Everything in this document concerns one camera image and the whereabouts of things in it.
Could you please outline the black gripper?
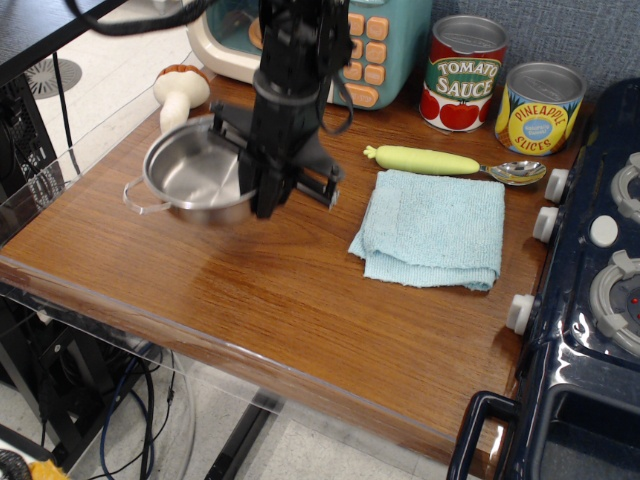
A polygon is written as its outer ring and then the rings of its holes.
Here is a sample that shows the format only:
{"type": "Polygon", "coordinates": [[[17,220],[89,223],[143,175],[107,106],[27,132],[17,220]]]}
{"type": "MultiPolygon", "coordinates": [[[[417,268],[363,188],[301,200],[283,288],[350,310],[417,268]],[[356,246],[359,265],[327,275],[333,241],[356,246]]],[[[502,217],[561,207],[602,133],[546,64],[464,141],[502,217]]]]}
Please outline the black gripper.
{"type": "Polygon", "coordinates": [[[331,208],[345,173],[320,143],[331,81],[312,82],[301,91],[284,89],[258,70],[251,110],[216,101],[214,129],[241,148],[238,180],[242,195],[252,193],[252,211],[269,219],[298,189],[331,208]]]}

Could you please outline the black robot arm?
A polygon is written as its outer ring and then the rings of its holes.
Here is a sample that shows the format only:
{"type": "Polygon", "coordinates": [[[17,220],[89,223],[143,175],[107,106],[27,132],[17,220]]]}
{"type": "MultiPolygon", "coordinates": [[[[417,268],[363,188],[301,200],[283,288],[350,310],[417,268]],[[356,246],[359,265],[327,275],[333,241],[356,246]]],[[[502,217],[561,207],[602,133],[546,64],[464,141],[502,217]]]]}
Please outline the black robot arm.
{"type": "Polygon", "coordinates": [[[329,89],[350,59],[346,1],[262,1],[262,54],[252,109],[216,102],[212,131],[239,136],[239,181],[251,211],[269,218],[299,189],[327,207],[345,173],[320,143],[329,89]]]}

